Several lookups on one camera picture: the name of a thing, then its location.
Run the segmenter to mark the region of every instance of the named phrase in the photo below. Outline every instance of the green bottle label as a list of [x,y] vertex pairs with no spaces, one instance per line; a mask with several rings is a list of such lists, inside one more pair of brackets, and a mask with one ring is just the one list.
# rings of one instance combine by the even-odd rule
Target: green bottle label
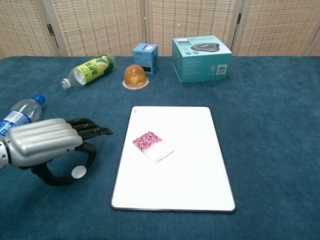
[[85,82],[89,83],[92,80],[100,77],[106,72],[114,68],[114,62],[108,54],[103,54],[98,58],[91,59],[76,67],[85,77]]

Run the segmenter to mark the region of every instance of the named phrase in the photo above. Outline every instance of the bottle cap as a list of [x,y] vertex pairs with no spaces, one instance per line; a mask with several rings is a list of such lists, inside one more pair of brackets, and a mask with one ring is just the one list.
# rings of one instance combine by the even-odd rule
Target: bottle cap
[[64,78],[62,79],[61,81],[61,86],[64,88],[64,89],[68,89],[71,87],[71,83],[68,79]]
[[45,97],[42,96],[41,94],[34,95],[32,99],[38,101],[41,105],[44,104],[46,101]]

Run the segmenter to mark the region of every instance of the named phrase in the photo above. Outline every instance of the black robot finger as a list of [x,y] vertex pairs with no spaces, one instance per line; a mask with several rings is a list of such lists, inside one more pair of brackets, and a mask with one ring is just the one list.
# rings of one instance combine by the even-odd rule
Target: black robot finger
[[106,127],[95,127],[92,129],[78,131],[78,134],[80,137],[82,137],[82,140],[87,140],[87,139],[92,139],[96,136],[112,135],[114,133],[109,128],[106,128]]
[[75,119],[71,119],[71,120],[66,120],[66,123],[68,123],[72,126],[79,125],[79,124],[94,124],[94,122],[88,118],[75,118]]
[[87,129],[94,129],[94,128],[98,128],[99,126],[95,123],[83,123],[83,124],[79,124],[79,125],[71,125],[72,128],[74,130],[77,131],[83,131],[83,130],[87,130]]
[[86,168],[89,168],[94,163],[96,154],[97,154],[97,151],[94,145],[84,141],[80,146],[77,146],[74,150],[88,154],[88,157],[86,158],[86,163],[85,163]]
[[46,184],[51,186],[63,186],[72,184],[74,179],[69,176],[55,176],[47,167],[47,163],[42,163],[31,168],[33,174],[38,175]]

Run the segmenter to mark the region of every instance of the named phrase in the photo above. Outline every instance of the plastic water bottle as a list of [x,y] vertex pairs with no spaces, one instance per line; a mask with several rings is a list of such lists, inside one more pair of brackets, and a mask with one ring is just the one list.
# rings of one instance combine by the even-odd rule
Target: plastic water bottle
[[103,54],[73,68],[68,77],[61,81],[61,85],[64,89],[72,86],[81,87],[115,67],[115,57],[110,54]]
[[10,128],[36,122],[41,115],[44,103],[45,98],[41,94],[16,103],[10,113],[0,122],[0,140],[6,136]]

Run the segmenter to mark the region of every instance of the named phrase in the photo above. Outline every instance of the blue bottle cap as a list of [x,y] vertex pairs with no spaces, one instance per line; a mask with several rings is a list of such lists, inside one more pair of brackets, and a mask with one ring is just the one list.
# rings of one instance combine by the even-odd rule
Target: blue bottle cap
[[34,95],[32,99],[38,101],[41,105],[44,104],[46,101],[45,97],[42,96],[41,94]]

